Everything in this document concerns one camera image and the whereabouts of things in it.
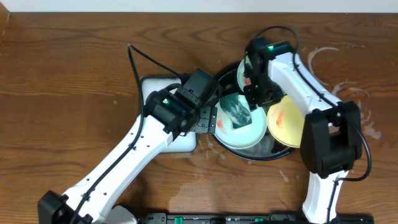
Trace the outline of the green yellow sponge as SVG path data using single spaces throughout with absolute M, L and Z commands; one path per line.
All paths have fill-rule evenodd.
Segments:
M 220 107 L 232 122 L 232 128 L 238 129 L 252 123 L 251 112 L 239 101 L 239 93 L 220 98 Z

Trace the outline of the mint plate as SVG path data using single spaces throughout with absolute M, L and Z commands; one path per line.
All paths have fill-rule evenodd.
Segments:
M 232 149 L 245 149 L 255 145 L 262 139 L 267 130 L 264 109 L 258 107 L 251 111 L 244 95 L 239 95 L 239 101 L 251 112 L 252 123 L 238 129 L 232 128 L 232 122 L 221 109 L 220 101 L 215 105 L 218 114 L 214 136 L 219 142 Z
M 245 76 L 245 66 L 252 69 L 252 64 L 248 56 L 246 56 L 240 63 L 236 72 L 236 79 L 240 90 L 243 92 L 244 87 L 251 84 L 251 80 Z

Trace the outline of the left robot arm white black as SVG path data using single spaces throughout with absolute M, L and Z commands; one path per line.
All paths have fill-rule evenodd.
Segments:
M 181 134 L 215 132 L 217 94 L 168 86 L 140 98 L 140 114 L 121 142 L 83 179 L 38 202 L 40 223 L 107 223 L 141 170 Z

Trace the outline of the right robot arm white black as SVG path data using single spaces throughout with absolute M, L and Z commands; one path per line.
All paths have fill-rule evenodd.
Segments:
M 245 52 L 244 74 L 251 83 L 243 92 L 249 104 L 270 107 L 288 96 L 304 118 L 300 153 L 310 171 L 302 205 L 305 218 L 310 223 L 332 221 L 340 183 L 348 180 L 349 170 L 362 155 L 358 106 L 329 93 L 288 42 L 269 44 L 257 37 Z

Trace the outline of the round black tray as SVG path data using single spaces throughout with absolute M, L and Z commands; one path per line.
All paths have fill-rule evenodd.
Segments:
M 239 93 L 240 95 L 243 95 L 242 91 L 238 86 L 236 79 L 236 72 L 238 66 L 239 62 L 233 62 L 232 64 L 227 65 L 225 68 L 222 68 L 215 75 L 215 78 L 218 80 L 219 84 L 222 87 L 223 96 L 230 95 L 232 93 Z M 267 119 L 267 112 L 269 108 L 268 107 L 261 107 L 261 108 L 263 108 L 264 111 L 266 112 L 266 119 Z M 276 140 L 269 132 L 268 126 L 266 133 L 262 137 L 262 139 L 255 145 L 245 149 L 229 148 L 225 146 L 223 143 L 219 142 L 219 140 L 217 140 L 217 138 L 214 135 L 213 137 L 219 145 L 221 145 L 230 153 L 252 161 L 272 161 L 285 157 L 296 150 L 296 148 L 283 145 L 278 140 Z

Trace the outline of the black rectangular soapy water tray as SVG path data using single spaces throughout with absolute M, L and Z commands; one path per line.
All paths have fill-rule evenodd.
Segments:
M 181 84 L 180 79 L 172 76 L 153 76 L 143 77 L 141 79 L 141 87 L 144 102 L 153 91 L 159 91 L 173 83 Z M 164 149 L 163 153 L 184 153 L 192 152 L 197 146 L 197 135 L 195 133 L 188 133 L 186 136 L 179 136 L 176 138 L 168 148 Z

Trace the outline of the mint plate top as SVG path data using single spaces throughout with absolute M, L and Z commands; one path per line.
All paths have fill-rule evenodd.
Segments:
M 244 87 L 251 84 L 251 80 L 245 76 L 245 66 L 252 69 L 252 64 L 248 56 L 246 56 L 240 63 L 236 72 L 236 79 L 240 90 L 243 92 Z

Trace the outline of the yellow plate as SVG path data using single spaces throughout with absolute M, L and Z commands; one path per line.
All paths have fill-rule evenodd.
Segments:
M 267 126 L 272 136 L 283 145 L 300 147 L 304 117 L 289 96 L 284 96 L 268 109 Z

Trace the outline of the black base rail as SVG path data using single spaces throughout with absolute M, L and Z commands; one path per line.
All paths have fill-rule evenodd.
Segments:
M 309 223 L 298 213 L 272 213 L 257 215 L 237 214 L 172 214 L 148 213 L 137 219 L 138 224 L 266 224 Z

